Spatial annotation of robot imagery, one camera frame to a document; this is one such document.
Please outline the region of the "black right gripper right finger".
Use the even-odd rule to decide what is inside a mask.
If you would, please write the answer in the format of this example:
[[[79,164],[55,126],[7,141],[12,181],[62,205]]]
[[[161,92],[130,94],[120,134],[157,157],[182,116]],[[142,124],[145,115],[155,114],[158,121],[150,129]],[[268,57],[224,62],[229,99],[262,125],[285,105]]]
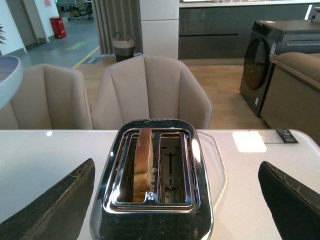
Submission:
[[[264,200],[283,240],[320,238],[320,194],[267,161],[258,170]]]

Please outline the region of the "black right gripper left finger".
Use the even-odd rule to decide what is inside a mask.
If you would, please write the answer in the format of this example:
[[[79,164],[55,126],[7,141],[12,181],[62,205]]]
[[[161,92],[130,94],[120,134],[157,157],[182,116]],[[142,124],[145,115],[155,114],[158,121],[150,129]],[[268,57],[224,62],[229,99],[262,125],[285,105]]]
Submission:
[[[0,224],[2,240],[76,240],[94,190],[89,158],[50,189]]]

